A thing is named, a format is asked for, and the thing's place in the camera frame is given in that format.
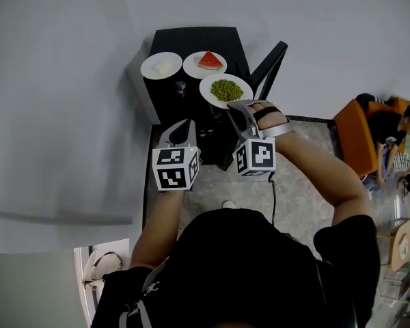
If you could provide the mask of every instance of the black t-shirt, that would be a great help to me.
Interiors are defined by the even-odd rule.
[[[374,140],[375,145],[377,142],[385,144],[388,138],[392,138],[397,146],[401,144],[405,138],[405,131],[398,131],[399,121],[401,115],[392,112],[378,112],[375,113],[369,120],[369,130]]]
[[[364,327],[380,271],[373,220],[358,215],[323,228],[314,244],[323,261],[257,211],[204,213],[145,288],[145,267],[104,276],[92,326],[354,327],[356,317]]]

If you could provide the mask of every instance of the hand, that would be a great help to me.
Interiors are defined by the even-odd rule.
[[[385,186],[385,181],[381,176],[377,176],[377,185],[379,185],[380,187]]]
[[[254,114],[267,107],[275,107],[275,105],[270,102],[254,103],[252,106],[249,107],[249,110],[252,114]],[[285,123],[287,123],[287,117],[283,113],[272,112],[258,120],[257,125],[260,130],[264,130],[266,128],[273,128],[274,126],[278,126]]]

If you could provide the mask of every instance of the orange chair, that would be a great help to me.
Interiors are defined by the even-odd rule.
[[[395,98],[392,106],[369,102],[366,113],[356,100],[352,100],[335,117],[337,132],[342,146],[343,159],[359,177],[378,169],[377,154],[367,119],[378,111],[393,111],[403,114],[410,101]],[[398,149],[404,152],[402,143]]]

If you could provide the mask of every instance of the black strap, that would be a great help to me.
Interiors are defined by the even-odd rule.
[[[279,112],[279,109],[277,107],[266,107],[264,109],[261,109],[258,112],[255,112],[254,119],[256,122],[258,122],[258,120],[268,115],[269,113],[273,113],[273,112]]]

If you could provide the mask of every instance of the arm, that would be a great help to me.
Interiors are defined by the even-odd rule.
[[[392,165],[394,164],[395,155],[398,151],[398,146],[394,144],[389,152],[389,157],[387,158],[387,166],[385,168],[386,174],[389,175]]]
[[[182,209],[183,191],[162,192],[132,252],[129,268],[155,269],[169,255],[176,243]]]
[[[377,184],[380,187],[385,186],[385,181],[384,181],[384,179],[381,175],[381,172],[383,171],[382,164],[384,164],[384,162],[383,162],[383,148],[384,148],[384,145],[377,141],[377,147],[376,147],[376,149],[377,149],[377,161],[378,161]]]
[[[254,104],[256,112],[271,104]],[[269,113],[257,124],[260,130],[287,122],[279,112]],[[317,148],[296,133],[286,133],[275,139],[277,152],[296,165],[334,207],[333,225],[354,215],[372,216],[369,198],[357,174],[335,156]]]

